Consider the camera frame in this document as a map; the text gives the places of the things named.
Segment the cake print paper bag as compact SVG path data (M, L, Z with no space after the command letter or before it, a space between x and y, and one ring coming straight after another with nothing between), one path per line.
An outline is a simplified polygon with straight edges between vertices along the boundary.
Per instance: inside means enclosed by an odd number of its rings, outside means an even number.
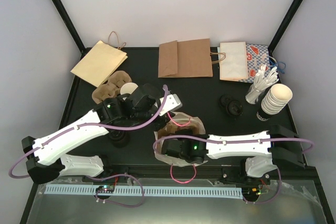
M188 138L186 136L201 137L205 133L203 122L198 117L192 117L183 112L168 112L168 122L154 132L155 142L153 144L154 156L157 160L170 165L170 177L179 184L188 184L195 179L196 168L203 163L188 163L182 159L164 155L164 140L171 138ZM173 176L173 168L175 167L192 167L194 175L188 180L178 180Z

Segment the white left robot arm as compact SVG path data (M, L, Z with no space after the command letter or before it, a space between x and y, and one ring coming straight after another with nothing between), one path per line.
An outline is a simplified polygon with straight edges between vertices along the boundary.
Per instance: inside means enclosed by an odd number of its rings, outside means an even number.
M55 133L22 139L27 176L36 184L61 176L87 176L108 181L113 169L104 155L71 156L69 152L104 135L120 144L128 139L129 131L139 130L151 123L155 128L161 128L166 123L163 108L169 95L167 85L160 92L150 84L144 84L130 94L105 99L83 117Z

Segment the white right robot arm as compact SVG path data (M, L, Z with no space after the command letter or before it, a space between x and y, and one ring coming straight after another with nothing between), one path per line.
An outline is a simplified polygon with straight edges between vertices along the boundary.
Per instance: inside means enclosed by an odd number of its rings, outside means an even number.
M201 165L209 159L242 157L243 167L238 171L239 179L250 184L256 178L275 169L303 168L302 149L307 151L314 143L299 138L297 134L281 126L247 135L219 136L213 134L194 135L191 131L175 133L160 139L161 154L172 158L172 165Z

